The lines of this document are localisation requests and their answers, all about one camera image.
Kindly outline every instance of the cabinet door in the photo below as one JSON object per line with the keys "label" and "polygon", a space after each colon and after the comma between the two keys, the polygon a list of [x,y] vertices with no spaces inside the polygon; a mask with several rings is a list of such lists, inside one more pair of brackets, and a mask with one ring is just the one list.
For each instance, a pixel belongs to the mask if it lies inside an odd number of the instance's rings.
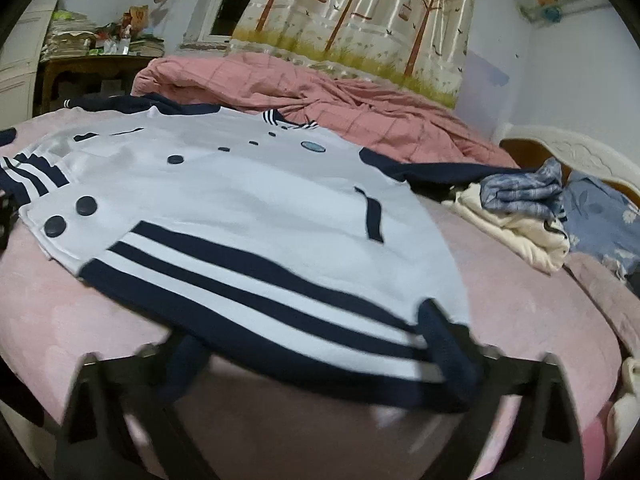
{"label": "cabinet door", "polygon": [[0,80],[0,130],[31,117],[35,72]]}
{"label": "cabinet door", "polygon": [[25,12],[20,17],[0,50],[0,80],[36,72],[50,19],[50,10]]}
{"label": "cabinet door", "polygon": [[32,0],[0,50],[0,128],[31,118],[42,42],[58,0]]}

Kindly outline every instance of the pink comforter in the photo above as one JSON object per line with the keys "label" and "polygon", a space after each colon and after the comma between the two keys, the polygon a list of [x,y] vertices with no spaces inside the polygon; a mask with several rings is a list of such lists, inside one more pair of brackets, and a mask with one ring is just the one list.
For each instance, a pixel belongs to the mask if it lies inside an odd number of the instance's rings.
{"label": "pink comforter", "polygon": [[277,108],[293,122],[317,121],[345,139],[402,162],[479,162],[516,167],[450,110],[412,92],[327,74],[268,54],[173,56],[138,73],[132,94],[242,111]]}

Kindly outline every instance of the curtain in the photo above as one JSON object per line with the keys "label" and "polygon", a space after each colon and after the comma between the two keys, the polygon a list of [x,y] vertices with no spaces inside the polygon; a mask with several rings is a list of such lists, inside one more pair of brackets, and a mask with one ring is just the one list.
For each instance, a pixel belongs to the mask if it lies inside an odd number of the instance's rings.
{"label": "curtain", "polygon": [[474,0],[251,0],[229,51],[389,80],[453,108]]}

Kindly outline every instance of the printed grass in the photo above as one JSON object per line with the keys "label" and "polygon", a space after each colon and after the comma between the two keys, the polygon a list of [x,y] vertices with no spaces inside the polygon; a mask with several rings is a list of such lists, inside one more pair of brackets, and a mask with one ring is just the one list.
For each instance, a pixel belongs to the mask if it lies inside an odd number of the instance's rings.
{"label": "printed grass", "polygon": [[398,86],[407,88],[449,108],[453,108],[456,105],[458,96],[455,92],[440,90],[428,79],[419,78],[415,75],[405,77],[404,73],[396,68],[393,58],[385,62],[378,61],[367,57],[362,51],[354,52],[348,46],[332,48],[328,53],[325,53],[322,48],[318,48],[312,41],[302,39],[301,36],[302,30],[300,34],[288,36],[286,30],[262,30],[256,32],[255,30],[236,27],[232,38],[250,43],[268,44],[276,48],[288,50],[299,56],[304,56],[309,60],[318,62],[318,64],[312,65],[312,68],[327,72],[330,75],[335,75],[335,69],[324,66],[321,62],[331,61],[339,63],[356,70],[361,70],[362,72],[388,79]]}

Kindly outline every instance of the table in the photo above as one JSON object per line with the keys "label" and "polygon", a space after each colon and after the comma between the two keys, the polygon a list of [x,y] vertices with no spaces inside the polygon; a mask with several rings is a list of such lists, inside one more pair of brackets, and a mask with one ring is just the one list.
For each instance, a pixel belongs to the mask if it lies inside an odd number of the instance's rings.
{"label": "table", "polygon": [[115,79],[122,73],[140,72],[155,57],[120,56],[117,54],[101,56],[58,57],[44,62],[42,80],[42,113],[50,111],[51,94],[56,78],[63,72],[76,74],[98,74],[104,79]]}

